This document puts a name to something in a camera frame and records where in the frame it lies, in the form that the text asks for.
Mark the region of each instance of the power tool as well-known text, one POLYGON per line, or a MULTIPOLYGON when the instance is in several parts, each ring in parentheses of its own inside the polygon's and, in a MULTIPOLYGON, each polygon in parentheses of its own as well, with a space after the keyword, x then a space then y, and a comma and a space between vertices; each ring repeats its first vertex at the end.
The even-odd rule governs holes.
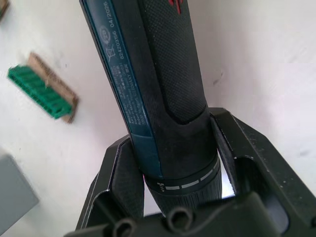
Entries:
POLYGON ((67 237, 315 236, 316 198, 268 139, 208 108, 186 0, 80 2, 129 135, 67 237), (162 214, 143 217, 144 182, 162 214))

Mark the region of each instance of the green terminal block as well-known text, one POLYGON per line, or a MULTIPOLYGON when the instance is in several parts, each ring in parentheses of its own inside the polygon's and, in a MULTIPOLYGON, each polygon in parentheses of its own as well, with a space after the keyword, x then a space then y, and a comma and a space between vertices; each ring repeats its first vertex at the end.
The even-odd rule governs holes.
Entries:
POLYGON ((10 68, 8 77, 53 118, 72 113, 72 106, 27 66, 10 68))

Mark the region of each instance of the white surface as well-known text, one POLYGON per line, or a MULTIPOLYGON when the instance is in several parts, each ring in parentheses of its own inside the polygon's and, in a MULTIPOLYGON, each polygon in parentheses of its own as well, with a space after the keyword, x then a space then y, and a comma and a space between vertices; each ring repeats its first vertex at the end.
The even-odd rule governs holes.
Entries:
MULTIPOLYGON (((78 0, 12 0, 0 22, 0 144, 40 198, 4 237, 76 226, 106 148, 126 128, 78 0), (33 50, 78 94, 72 125, 8 79, 33 50)), ((316 194, 314 0, 189 0, 205 95, 268 136, 316 194)), ((147 211, 155 207, 146 204, 147 211)))

